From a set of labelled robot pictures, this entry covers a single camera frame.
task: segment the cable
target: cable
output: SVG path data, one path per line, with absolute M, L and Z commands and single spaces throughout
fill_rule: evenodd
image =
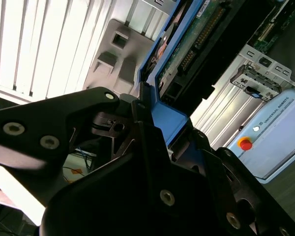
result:
M 64 168 L 64 169 L 69 169 L 69 170 L 75 171 L 76 173 L 78 173 L 78 174 L 80 174 L 80 175 L 82 175 L 82 176 L 85 176 L 85 175 L 82 174 L 81 172 L 79 172 L 79 171 L 77 171 L 77 170 L 74 170 L 74 169 L 72 169 L 72 168 L 70 168 L 70 167 L 63 166 L 63 168 Z
M 2 222 L 12 211 L 13 211 L 13 209 L 11 209 L 4 217 L 2 217 L 0 219 L 0 222 Z
M 81 150 L 80 147 L 78 147 L 78 149 L 79 149 L 81 155 L 83 156 L 83 159 L 84 159 L 84 161 L 85 161 L 85 165 L 86 165 L 86 167 L 87 167 L 87 171 L 88 171 L 88 173 L 89 173 L 89 172 L 90 172 L 90 166 L 88 165 L 88 158 L 87 158 L 87 156 L 85 156 L 85 153 Z
M 10 231 L 4 230 L 2 228 L 0 228 L 0 233 L 6 233 L 7 235 L 11 235 L 11 236 L 19 236 L 18 234 L 14 233 L 14 232 L 10 232 Z

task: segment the universal robots label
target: universal robots label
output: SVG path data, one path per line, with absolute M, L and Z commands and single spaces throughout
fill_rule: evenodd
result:
M 263 121 L 263 122 L 260 122 L 259 125 L 263 125 L 263 124 L 266 124 L 268 123 L 273 117 L 274 115 L 281 109 L 283 108 L 283 105 L 286 104 L 286 102 L 289 100 L 290 98 L 289 97 L 286 97 L 278 106 L 276 109 L 274 109 L 274 111 Z

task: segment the screw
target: screw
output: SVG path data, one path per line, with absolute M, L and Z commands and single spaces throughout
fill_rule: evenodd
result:
M 204 138 L 203 134 L 202 134 L 200 131 L 198 131 L 198 135 L 199 135 L 201 138 Z
M 233 213 L 227 212 L 226 218 L 228 223 L 231 224 L 231 226 L 233 226 L 237 230 L 240 229 L 240 222 Z
M 163 203 L 165 203 L 166 205 L 168 206 L 172 206 L 174 205 L 175 203 L 175 197 L 173 196 L 173 194 L 166 190 L 166 189 L 163 189 L 161 192 L 160 192 L 160 197 L 161 197 L 161 200 L 163 201 Z
M 46 135 L 40 139 L 40 145 L 42 145 L 42 147 L 46 149 L 56 149 L 59 144 L 59 139 L 51 135 Z
M 143 109 L 145 108 L 145 105 L 143 105 L 141 102 L 139 102 L 138 105 L 139 105 L 139 107 L 141 107 Z
M 3 126 L 3 131 L 8 135 L 18 136 L 25 131 L 24 126 L 16 122 L 10 122 Z
M 231 152 L 228 151 L 228 150 L 225 150 L 225 153 L 226 153 L 226 155 L 228 155 L 228 156 L 232 156 Z
M 289 233 L 286 231 L 286 229 L 284 229 L 283 227 L 279 228 L 281 235 L 283 236 L 290 236 Z
M 113 99 L 114 96 L 108 92 L 105 93 L 105 96 L 108 98 L 108 99 Z

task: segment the green circuit board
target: green circuit board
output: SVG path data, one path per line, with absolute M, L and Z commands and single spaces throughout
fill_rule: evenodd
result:
M 295 18 L 295 10 L 289 15 L 287 20 L 282 24 L 280 30 L 283 31 L 286 27 L 293 21 Z M 254 44 L 254 48 L 259 52 L 266 54 L 271 46 L 275 43 L 275 41 L 279 38 L 280 32 L 276 33 L 270 40 L 257 40 Z
M 220 0 L 206 0 L 202 4 L 197 16 L 191 23 L 191 26 L 178 44 L 176 50 L 169 58 L 162 73 L 158 78 L 158 82 L 166 82 L 166 78 L 171 75 L 187 57 L 191 46 L 199 39 L 199 34 L 206 29 L 207 23 L 210 21 L 212 14 L 220 6 Z

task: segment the floor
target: floor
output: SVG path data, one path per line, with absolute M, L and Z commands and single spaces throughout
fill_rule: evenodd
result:
M 295 161 L 264 187 L 295 221 Z

